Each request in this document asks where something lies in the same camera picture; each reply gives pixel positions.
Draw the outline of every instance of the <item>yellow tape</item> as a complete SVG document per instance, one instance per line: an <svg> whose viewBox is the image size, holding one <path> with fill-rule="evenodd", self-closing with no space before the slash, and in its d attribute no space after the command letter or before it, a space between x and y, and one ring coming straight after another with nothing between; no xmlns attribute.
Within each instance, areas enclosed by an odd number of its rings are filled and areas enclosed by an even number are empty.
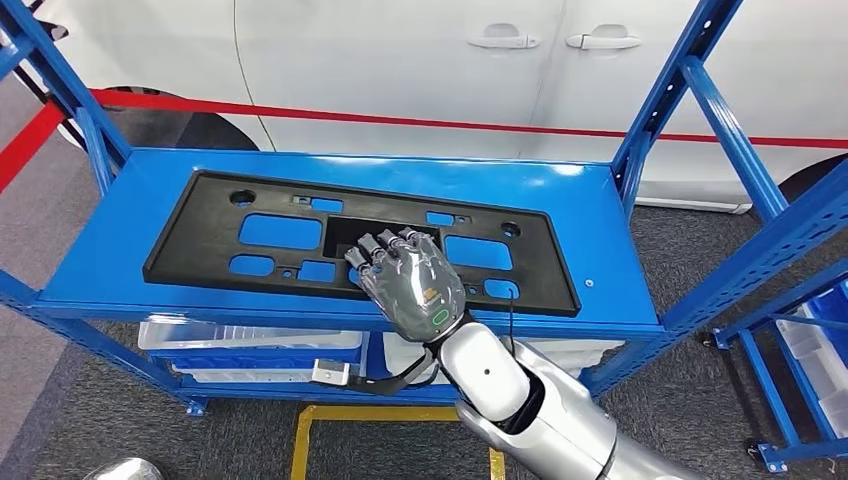
<svg viewBox="0 0 848 480"><path fill-rule="evenodd" d="M489 449L489 474L492 480L504 480L506 478L506 463L503 452L494 448Z"/></svg>
<svg viewBox="0 0 848 480"><path fill-rule="evenodd" d="M351 422L456 422L453 407L375 407L310 405L297 418L294 452L292 454L292 480L306 479L309 460L309 430L314 420L342 420ZM506 478L503 453L489 449L489 471L492 480Z"/></svg>

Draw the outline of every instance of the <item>round hole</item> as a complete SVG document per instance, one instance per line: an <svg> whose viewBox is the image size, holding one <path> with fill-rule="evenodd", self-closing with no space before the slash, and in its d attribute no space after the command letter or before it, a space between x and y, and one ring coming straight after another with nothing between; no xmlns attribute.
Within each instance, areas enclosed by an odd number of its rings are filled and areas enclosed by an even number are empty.
<svg viewBox="0 0 848 480"><path fill-rule="evenodd" d="M237 207L246 207L256 200L256 194L250 190L238 190L230 194L230 203Z"/></svg>
<svg viewBox="0 0 848 480"><path fill-rule="evenodd" d="M504 222L501 224L501 231L509 238L521 236L521 229L513 222Z"/></svg>

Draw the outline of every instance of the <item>blue shelf frame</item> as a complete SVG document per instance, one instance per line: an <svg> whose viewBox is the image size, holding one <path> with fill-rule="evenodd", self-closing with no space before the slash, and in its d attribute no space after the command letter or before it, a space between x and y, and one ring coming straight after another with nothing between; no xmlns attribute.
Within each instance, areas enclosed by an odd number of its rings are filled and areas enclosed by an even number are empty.
<svg viewBox="0 0 848 480"><path fill-rule="evenodd" d="M815 314L809 318L794 315L794 312L802 305L814 305L823 294L842 296L842 304L848 305L842 289L846 281L848 281L848 259L843 259L787 290L736 323L722 329L713 329L715 345L720 350L728 350L734 341L738 341L744 349L783 436L785 447L780 448L768 442L762 442L756 446L769 472L787 471L786 462L792 460L848 455L848 438L837 438L822 411L819 398L809 378L801 364L792 355L775 323L776 320L788 320L848 330L848 308L826 310L825 318L819 318ZM754 334L761 330L771 330L775 334L780 352L819 430L820 439L816 443L803 443L798 437L795 425L789 417L789 412L783 404L774 379L766 368L754 339Z"/></svg>
<svg viewBox="0 0 848 480"><path fill-rule="evenodd" d="M593 168L608 169L621 204L619 216L626 230L646 156L680 99L686 91L691 91L763 218L763 228L656 324L622 326L569 323L567 319L558 323L534 324L528 320L522 326L525 335L628 341L628 345L611 360L593 371L584 371L581 380L594 396L633 374L848 223L848 189L845 188L848 184L848 162L843 161L813 189L792 205L787 205L704 68L704 61L740 4L741 0L702 0L697 5L615 157L607 164L593 164ZM149 149L133 148L126 142L19 0L0 0L0 27L12 39L12 44L0 51L0 74L7 74L24 58L30 61L45 79L55 102L66 116L75 118L79 123L96 184L108 199L113 183L120 182L124 175L120 169L128 164L130 157L142 155L143 150ZM582 164L565 165L577 167ZM118 178L115 178L113 170L120 172ZM41 294L0 270L0 302L3 305L172 395L185 403L191 414L202 414L210 397L450 404L456 395L449 388L428 387L405 391L397 397L378 398L313 385L197 384L189 379L178 380L164 370L161 363L136 355L87 323L93 318L140 321L156 313L154 306L107 307L73 302L60 305L44 300ZM299 325L311 328L338 328L337 323L329 322L319 314L302 314L296 319L281 320L278 311L261 308L198 306L188 313L220 323L285 326L285 322L292 324L297 320L301 322ZM386 322L378 316L371 315L367 320L351 325L358 325L363 330L388 330ZM503 319L493 318L488 323L496 331L505 332L506 322Z"/></svg>

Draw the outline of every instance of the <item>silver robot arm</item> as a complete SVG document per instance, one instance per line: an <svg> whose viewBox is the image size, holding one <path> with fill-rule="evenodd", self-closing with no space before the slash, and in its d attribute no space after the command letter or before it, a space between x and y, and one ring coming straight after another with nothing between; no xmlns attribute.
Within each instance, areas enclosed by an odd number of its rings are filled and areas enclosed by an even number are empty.
<svg viewBox="0 0 848 480"><path fill-rule="evenodd" d="M463 395L456 404L462 423L541 478L702 478L618 432L588 390L544 356L520 342L511 352L475 322L462 281L429 235L409 228L399 235L386 230L377 240L366 235L345 258L397 332L427 353L401 381L352 377L320 360L315 381L378 393L374 385L382 382L390 394L435 359Z"/></svg>

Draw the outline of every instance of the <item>red rope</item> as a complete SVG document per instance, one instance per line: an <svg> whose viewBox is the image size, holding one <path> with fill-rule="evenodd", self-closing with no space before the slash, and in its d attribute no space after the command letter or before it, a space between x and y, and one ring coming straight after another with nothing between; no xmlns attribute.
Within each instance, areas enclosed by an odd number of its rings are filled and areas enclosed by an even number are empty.
<svg viewBox="0 0 848 480"><path fill-rule="evenodd" d="M529 125L501 125L495 123L453 122L421 118L361 115L356 113L327 112L298 108L265 107L239 103L192 100L169 95L119 92L115 90L92 90L94 97L103 105L135 107L179 112L230 113L236 115L261 115L265 117L300 118L335 122L374 123L382 125L406 125L414 127L459 128L465 130L487 130L498 132L545 133L552 135L581 135L587 137L624 138L626 132L611 130L586 130L574 128L535 127ZM754 145L779 147L837 148L848 149L848 138L790 138L749 137ZM660 140L675 142L717 143L713 135L664 133Z"/></svg>
<svg viewBox="0 0 848 480"><path fill-rule="evenodd" d="M0 152L0 193L44 145L65 115L53 102L47 102L18 135Z"/></svg>

